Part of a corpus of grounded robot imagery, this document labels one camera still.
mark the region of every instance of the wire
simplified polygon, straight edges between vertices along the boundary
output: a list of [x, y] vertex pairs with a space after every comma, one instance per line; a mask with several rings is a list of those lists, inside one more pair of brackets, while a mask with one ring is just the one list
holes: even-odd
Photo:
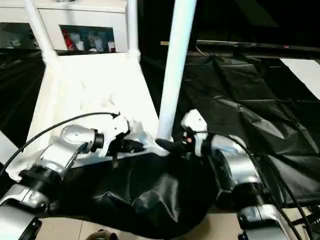
[[[236, 144], [238, 144], [244, 151], [245, 153], [249, 156], [249, 158], [251, 159], [252, 163], [255, 165], [256, 169], [258, 170], [259, 172], [259, 175], [263, 178], [263, 181], [264, 182], [264, 186], [265, 188], [267, 189], [267, 191], [269, 193], [271, 193], [269, 187], [268, 187], [268, 184], [267, 184], [267, 181], [266, 181], [266, 178], [264, 176], [264, 174], [262, 173], [262, 171], [260, 170], [256, 160], [253, 158], [252, 154], [249, 152], [249, 150], [241, 143], [239, 142], [237, 139], [234, 139], [233, 137], [227, 135], [227, 134], [224, 134], [224, 133], [220, 133], [220, 132], [214, 132], [214, 131], [196, 131], [194, 132], [196, 134], [200, 134], [200, 133], [208, 133], [208, 134], [213, 134], [213, 135], [221, 135], [227, 139], [230, 139], [232, 141], [234, 141]], [[285, 180], [282, 178], [282, 176], [280, 175], [280, 173], [278, 172], [278, 170], [276, 169], [276, 167], [273, 165], [272, 163], [272, 170], [274, 172], [276, 172], [277, 174], [277, 177], [279, 178], [279, 180], [281, 181], [281, 184], [284, 186], [285, 190], [288, 192], [288, 194], [290, 195], [290, 197], [292, 198], [293, 202], [295, 203], [297, 209], [299, 210], [303, 220], [304, 220], [304, 223], [305, 223], [305, 228], [306, 228], [306, 231], [308, 233], [308, 236], [310, 238], [310, 240], [313, 240], [313, 234], [312, 234], [312, 228], [311, 228], [311, 225], [308, 221], [308, 218], [306, 217], [303, 209], [301, 208], [300, 204], [298, 203], [295, 195], [293, 194], [293, 192], [291, 191], [291, 189], [289, 188], [289, 186], [287, 185], [287, 183], [285, 182]], [[278, 206], [277, 204], [277, 201], [273, 198], [272, 195], [270, 195], [270, 198], [271, 198], [271, 201], [272, 203], [275, 205], [275, 207], [277, 208], [277, 210], [279, 211], [279, 213], [282, 215], [282, 217], [284, 218], [284, 220], [287, 222], [287, 224], [289, 225], [289, 227], [292, 229], [295, 237], [298, 239], [298, 240], [302, 240], [302, 237], [301, 235], [298, 233], [295, 225], [292, 223], [292, 221], [289, 219], [288, 215], [284, 212], [284, 210]]]
[[198, 48], [197, 45], [195, 45], [195, 49], [196, 49], [199, 53], [201, 53], [201, 55], [205, 56], [205, 53], [204, 53], [203, 51], [201, 51], [201, 50]]
[[86, 114], [82, 114], [82, 115], [78, 115], [72, 118], [69, 118], [67, 120], [61, 121], [51, 127], [48, 127], [47, 129], [41, 131], [40, 133], [38, 133], [37, 135], [35, 135], [33, 138], [31, 138], [29, 141], [27, 141], [22, 147], [20, 147], [17, 151], [15, 151], [15, 153], [8, 159], [8, 161], [4, 164], [3, 168], [0, 171], [0, 178], [1, 176], [5, 173], [6, 169], [8, 168], [8, 166], [10, 165], [10, 163], [15, 159], [15, 157], [21, 153], [27, 146], [29, 146], [32, 142], [34, 142], [36, 139], [38, 139], [39, 137], [41, 137], [43, 134], [51, 131], [52, 129], [55, 129], [63, 124], [69, 123], [73, 120], [76, 119], [81, 119], [84, 117], [88, 117], [88, 116], [92, 116], [92, 115], [111, 115], [112, 117], [116, 117], [119, 114], [116, 113], [112, 113], [112, 112], [91, 112], [91, 113], [86, 113]]

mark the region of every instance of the tile floor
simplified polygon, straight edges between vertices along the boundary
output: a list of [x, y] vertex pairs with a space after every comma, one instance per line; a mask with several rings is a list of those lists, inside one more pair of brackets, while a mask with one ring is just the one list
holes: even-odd
[[[285, 211], [291, 220], [300, 217], [298, 211], [295, 209], [287, 209]], [[116, 233], [119, 240], [148, 239], [87, 221], [69, 218], [47, 218], [42, 220], [42, 228], [36, 240], [85, 240], [90, 234], [100, 229], [106, 229]], [[298, 231], [304, 240], [308, 240], [302, 227], [299, 227]], [[237, 240], [238, 234], [241, 232], [236, 214], [208, 214], [197, 227], [179, 239]]]

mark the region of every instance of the black plastic sheet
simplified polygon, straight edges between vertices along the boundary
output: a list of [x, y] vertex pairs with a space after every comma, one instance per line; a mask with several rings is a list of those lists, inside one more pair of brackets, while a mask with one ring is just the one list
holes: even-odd
[[[164, 65], [147, 57], [141, 64], [159, 111]], [[320, 101], [279, 59], [189, 56], [176, 133], [190, 109], [199, 110], [210, 131], [244, 140], [283, 207], [294, 204], [270, 161], [300, 204], [320, 204]]]
[[44, 71], [39, 50], [0, 49], [0, 131], [17, 147], [27, 140]]

